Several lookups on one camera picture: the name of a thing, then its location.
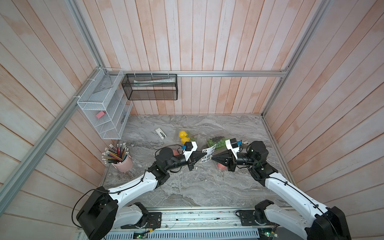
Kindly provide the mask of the clear box of red apples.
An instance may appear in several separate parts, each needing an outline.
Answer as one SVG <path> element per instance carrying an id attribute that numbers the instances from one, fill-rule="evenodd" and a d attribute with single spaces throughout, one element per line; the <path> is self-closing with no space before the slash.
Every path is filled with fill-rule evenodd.
<path id="1" fill-rule="evenodd" d="M 225 166 L 225 165 L 223 165 L 223 164 L 220 164 L 220 163 L 217 164 L 217 167 L 218 167 L 218 169 L 221 170 L 221 171 L 227 171 L 227 170 L 228 170 L 228 167 L 227 167 L 227 166 Z"/>

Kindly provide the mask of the clear box of grapes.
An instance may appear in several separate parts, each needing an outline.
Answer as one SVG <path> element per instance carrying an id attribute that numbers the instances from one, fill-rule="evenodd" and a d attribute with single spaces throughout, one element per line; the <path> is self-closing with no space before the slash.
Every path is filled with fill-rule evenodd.
<path id="1" fill-rule="evenodd" d="M 225 138 L 223 136 L 213 137 L 211 139 L 207 139 L 207 145 L 209 148 L 216 146 L 216 149 L 226 149 L 226 140 L 229 140 L 229 138 Z"/>

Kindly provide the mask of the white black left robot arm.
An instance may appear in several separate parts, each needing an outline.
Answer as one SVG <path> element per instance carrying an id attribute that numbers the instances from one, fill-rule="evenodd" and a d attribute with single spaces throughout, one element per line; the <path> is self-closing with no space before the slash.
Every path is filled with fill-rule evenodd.
<path id="1" fill-rule="evenodd" d="M 169 147 L 161 148 L 155 162 L 144 174 L 126 184 L 108 190 L 104 187 L 92 189 L 83 207 L 72 217 L 73 222 L 78 222 L 78 227 L 90 240 L 103 239 L 113 228 L 127 225 L 145 227 L 147 209 L 140 203 L 131 206 L 128 203 L 163 185 L 171 170 L 183 166 L 193 170 L 194 165 L 207 155 L 198 151 L 195 142 L 187 142 L 180 148 L 183 152 L 178 155 Z"/>

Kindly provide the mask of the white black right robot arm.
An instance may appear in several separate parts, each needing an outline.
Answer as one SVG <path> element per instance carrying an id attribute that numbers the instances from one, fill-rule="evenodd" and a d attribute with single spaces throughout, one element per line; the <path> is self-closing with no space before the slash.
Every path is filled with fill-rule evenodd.
<path id="1" fill-rule="evenodd" d="M 226 141 L 226 152 L 212 156 L 212 160 L 235 171 L 246 167 L 262 186 L 285 200 L 297 213 L 292 214 L 270 200 L 255 206 L 254 218 L 259 225 L 275 223 L 295 233 L 304 240 L 350 240 L 346 216 L 337 207 L 329 208 L 316 201 L 291 182 L 267 162 L 269 154 L 262 141 L 250 143 L 246 150 L 236 139 Z"/>

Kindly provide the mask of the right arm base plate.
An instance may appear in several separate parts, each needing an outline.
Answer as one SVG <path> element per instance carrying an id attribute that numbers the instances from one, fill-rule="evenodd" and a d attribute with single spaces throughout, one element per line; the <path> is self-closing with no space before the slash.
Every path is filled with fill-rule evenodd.
<path id="1" fill-rule="evenodd" d="M 259 223 L 255 218 L 255 211 L 254 210 L 236 210 L 235 215 L 240 219 L 241 225 L 243 227 L 250 227 L 250 226 L 273 226 L 273 227 L 279 227 L 280 225 L 276 223 L 272 223 L 269 221 L 265 221 L 262 223 Z"/>

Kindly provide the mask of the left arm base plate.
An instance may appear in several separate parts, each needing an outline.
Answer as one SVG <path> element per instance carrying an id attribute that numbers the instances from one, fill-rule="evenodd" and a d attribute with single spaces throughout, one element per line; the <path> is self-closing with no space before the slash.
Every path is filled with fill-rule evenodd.
<path id="1" fill-rule="evenodd" d="M 161 227 L 161 223 L 161 212 L 149 212 L 148 214 L 144 214 L 135 225 L 123 225 L 121 226 L 121 229 L 155 230 Z"/>

